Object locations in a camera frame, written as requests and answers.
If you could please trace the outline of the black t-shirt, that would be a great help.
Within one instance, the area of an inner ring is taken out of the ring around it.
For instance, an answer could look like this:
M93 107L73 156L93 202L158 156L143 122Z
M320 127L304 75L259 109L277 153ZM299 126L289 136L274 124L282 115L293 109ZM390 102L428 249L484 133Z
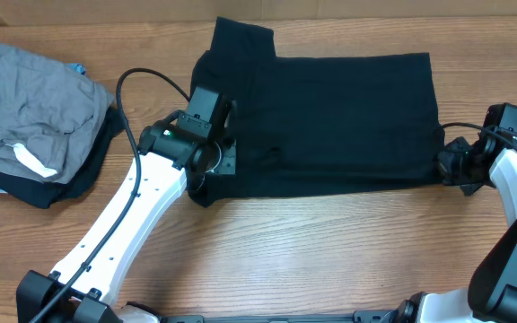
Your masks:
M274 33L218 18L193 86L233 99L235 172L194 202L348 194L432 185L444 146L430 57L279 57Z

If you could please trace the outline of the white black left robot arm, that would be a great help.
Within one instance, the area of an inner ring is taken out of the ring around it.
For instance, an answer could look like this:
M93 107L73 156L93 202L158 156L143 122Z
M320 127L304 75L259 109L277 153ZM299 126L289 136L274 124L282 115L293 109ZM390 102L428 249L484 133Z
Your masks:
M225 158L227 112L178 110L146 127L125 181L78 245L48 275L16 290L21 322L157 322L136 305L115 309L127 272L154 226Z

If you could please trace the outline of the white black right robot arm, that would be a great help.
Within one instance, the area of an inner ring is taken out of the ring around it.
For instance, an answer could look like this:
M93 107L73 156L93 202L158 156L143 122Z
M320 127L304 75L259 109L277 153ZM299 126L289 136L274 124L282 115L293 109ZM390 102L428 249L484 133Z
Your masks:
M517 146L517 137L513 139ZM503 149L489 169L509 228L480 263L469 286L403 301L383 322L517 322L517 152Z

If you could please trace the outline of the black folded garment in stack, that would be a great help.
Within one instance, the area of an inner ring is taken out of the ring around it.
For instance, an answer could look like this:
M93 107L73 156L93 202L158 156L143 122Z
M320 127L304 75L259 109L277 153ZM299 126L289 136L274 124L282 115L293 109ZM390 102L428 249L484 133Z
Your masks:
M114 108L109 108L87 159L68 183L38 182L0 172L0 188L9 195L42 209L48 209L59 201L78 198L99 177L111 140L123 130L120 115Z

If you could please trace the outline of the grey folded shirt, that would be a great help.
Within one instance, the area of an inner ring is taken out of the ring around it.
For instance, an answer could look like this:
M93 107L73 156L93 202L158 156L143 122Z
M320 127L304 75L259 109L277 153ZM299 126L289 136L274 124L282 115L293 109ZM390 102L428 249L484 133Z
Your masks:
M0 43L0 172L66 184L89 156L113 101L72 67Z

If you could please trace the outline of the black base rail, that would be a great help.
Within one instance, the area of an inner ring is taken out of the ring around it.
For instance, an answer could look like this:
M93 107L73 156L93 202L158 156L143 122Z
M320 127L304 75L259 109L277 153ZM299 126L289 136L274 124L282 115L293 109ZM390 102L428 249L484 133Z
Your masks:
M410 323L416 322L413 306L395 310L356 310L352 314L290 316L238 316L209 318L201 315L162 317L162 323Z

